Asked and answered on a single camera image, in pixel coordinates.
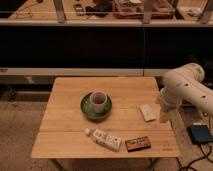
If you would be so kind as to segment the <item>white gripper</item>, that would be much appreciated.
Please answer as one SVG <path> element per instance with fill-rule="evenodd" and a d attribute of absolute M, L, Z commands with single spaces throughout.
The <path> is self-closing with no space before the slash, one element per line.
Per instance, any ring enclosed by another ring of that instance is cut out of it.
<path fill-rule="evenodd" d="M 178 112 L 182 104 L 182 98 L 170 92 L 167 88 L 162 88 L 157 96 L 156 102 L 160 105 L 160 123 L 169 121 L 173 114 Z"/>

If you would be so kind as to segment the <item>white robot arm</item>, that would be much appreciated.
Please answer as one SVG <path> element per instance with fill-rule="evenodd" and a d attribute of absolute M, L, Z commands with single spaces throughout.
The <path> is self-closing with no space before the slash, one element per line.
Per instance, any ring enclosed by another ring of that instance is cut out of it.
<path fill-rule="evenodd" d="M 161 123 L 166 123 L 179 110 L 183 100 L 213 117 L 213 90 L 202 84 L 204 77 L 204 69 L 197 63 L 189 63 L 164 74 L 164 87 L 157 97 Z"/>

